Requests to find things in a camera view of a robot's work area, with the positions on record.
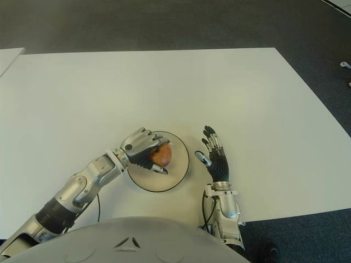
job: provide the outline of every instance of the floor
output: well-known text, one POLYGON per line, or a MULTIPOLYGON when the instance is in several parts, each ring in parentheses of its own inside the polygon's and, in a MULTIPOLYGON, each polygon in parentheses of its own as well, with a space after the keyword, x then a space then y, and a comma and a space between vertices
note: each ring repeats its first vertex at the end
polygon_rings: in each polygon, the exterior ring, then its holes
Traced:
MULTIPOLYGON (((26 54, 275 47, 351 135, 351 19, 319 0, 1 0, 0 48, 26 54)), ((247 223, 248 258, 350 262, 351 210, 247 223)))

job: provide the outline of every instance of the wire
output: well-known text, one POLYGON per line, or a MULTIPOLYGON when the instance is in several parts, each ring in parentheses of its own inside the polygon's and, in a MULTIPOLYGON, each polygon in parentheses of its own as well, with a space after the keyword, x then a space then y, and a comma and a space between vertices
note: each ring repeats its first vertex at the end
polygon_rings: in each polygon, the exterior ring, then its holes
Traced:
POLYGON ((97 194, 97 197, 98 197, 98 205, 99 205, 98 222, 100 222, 101 207, 100 207, 100 197, 99 197, 99 194, 97 194))
MULTIPOLYGON (((78 217, 80 217, 81 214, 83 214, 83 212, 88 208, 88 206, 92 203, 93 200, 91 200, 89 203, 87 203, 87 205, 82 209, 82 211, 80 211, 77 215, 76 215, 76 218, 75 218, 75 221, 78 217)), ((68 230, 70 229, 71 227, 66 227, 65 231, 64 231, 64 234, 68 232, 68 230)))
POLYGON ((212 199, 214 200, 214 204, 213 204, 213 208, 212 208, 212 211, 211 211, 211 214, 210 216, 208 217, 208 219, 206 219, 206 216, 205 216, 205 205, 204 205, 204 201, 205 201, 205 191, 203 192, 203 195, 202 195, 202 216, 203 216, 203 221, 205 222, 204 225, 202 226, 202 229, 204 229, 206 227, 206 231, 207 233, 209 233, 209 229, 208 229, 208 222, 210 221, 212 215, 213 215, 213 212, 214 212, 214 209, 216 208, 216 204, 217 204, 217 200, 215 198, 212 197, 212 199))

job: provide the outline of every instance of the plate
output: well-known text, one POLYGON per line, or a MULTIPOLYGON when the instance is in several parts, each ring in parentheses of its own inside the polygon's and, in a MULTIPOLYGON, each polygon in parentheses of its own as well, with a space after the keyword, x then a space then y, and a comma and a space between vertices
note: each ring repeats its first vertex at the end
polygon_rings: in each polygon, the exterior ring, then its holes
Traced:
POLYGON ((168 174, 160 174, 135 164, 128 166, 131 179, 139 187, 150 192, 164 192, 177 186, 185 177, 189 167, 189 154, 183 141, 172 133, 155 131, 158 135, 169 138, 172 159, 165 167, 168 174))

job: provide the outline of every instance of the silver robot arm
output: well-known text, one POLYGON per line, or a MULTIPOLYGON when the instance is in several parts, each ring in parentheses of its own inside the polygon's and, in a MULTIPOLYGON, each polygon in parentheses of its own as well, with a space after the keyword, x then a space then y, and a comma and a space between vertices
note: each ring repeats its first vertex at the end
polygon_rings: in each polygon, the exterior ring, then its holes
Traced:
POLYGON ((169 140, 140 128, 128 136, 120 148, 92 160, 82 171, 72 175, 64 187, 32 215, 0 246, 0 261, 14 256, 38 243, 61 235, 90 205, 100 189, 126 172, 128 163, 167 174, 165 168, 149 160, 154 149, 169 140))
POLYGON ((211 127, 205 126, 203 133, 207 139, 202 139, 202 142, 206 145, 210 157, 201 151, 196 151, 195 156, 207 167, 213 179, 213 183, 205 188, 205 196, 212 197, 215 203, 211 234, 242 254, 245 248, 239 225, 245 225, 245 223, 240 222, 240 207, 235 199, 237 192, 232 190, 229 183, 229 168, 223 145, 211 127))

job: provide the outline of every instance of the red apple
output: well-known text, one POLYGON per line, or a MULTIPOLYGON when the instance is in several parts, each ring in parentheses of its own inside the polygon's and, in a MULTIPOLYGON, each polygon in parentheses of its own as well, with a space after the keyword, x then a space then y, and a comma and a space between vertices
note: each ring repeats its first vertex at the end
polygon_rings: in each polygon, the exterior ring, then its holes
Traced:
POLYGON ((154 149, 149 156, 150 160, 161 167, 165 167, 172 158, 172 150, 169 144, 161 144, 154 149))

